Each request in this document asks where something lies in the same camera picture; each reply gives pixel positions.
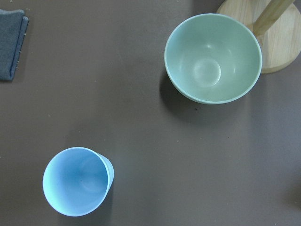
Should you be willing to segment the light blue cup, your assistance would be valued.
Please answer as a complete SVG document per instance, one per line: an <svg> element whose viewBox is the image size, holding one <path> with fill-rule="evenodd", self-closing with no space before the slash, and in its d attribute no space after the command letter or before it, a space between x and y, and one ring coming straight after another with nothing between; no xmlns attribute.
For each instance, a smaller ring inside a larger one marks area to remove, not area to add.
<svg viewBox="0 0 301 226"><path fill-rule="evenodd" d="M80 217L96 210L105 200L114 179L114 168L103 155L71 147L55 155L43 175L43 192L57 212Z"/></svg>

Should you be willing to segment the folded grey cloth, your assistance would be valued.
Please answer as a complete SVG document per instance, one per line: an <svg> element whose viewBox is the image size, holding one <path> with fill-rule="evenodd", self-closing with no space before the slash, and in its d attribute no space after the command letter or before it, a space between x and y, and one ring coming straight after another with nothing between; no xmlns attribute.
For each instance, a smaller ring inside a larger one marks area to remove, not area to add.
<svg viewBox="0 0 301 226"><path fill-rule="evenodd" d="M29 19L21 9L0 11L0 79L15 76Z"/></svg>

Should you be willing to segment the mint green bowl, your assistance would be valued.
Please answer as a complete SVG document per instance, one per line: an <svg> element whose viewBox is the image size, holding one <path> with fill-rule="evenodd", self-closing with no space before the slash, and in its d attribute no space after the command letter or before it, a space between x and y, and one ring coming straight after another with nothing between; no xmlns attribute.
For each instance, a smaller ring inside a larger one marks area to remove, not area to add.
<svg viewBox="0 0 301 226"><path fill-rule="evenodd" d="M180 23L164 51L167 75L188 99L207 105L248 93L262 69L258 40L244 24L222 14L200 14Z"/></svg>

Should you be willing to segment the wooden cup stand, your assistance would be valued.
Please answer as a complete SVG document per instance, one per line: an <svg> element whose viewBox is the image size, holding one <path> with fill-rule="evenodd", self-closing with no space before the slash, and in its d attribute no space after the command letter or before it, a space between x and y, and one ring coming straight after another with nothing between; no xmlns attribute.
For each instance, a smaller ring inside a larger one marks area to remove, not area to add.
<svg viewBox="0 0 301 226"><path fill-rule="evenodd" d="M292 0L226 0L217 10L246 25L262 52L262 73L280 71L301 52L301 13Z"/></svg>

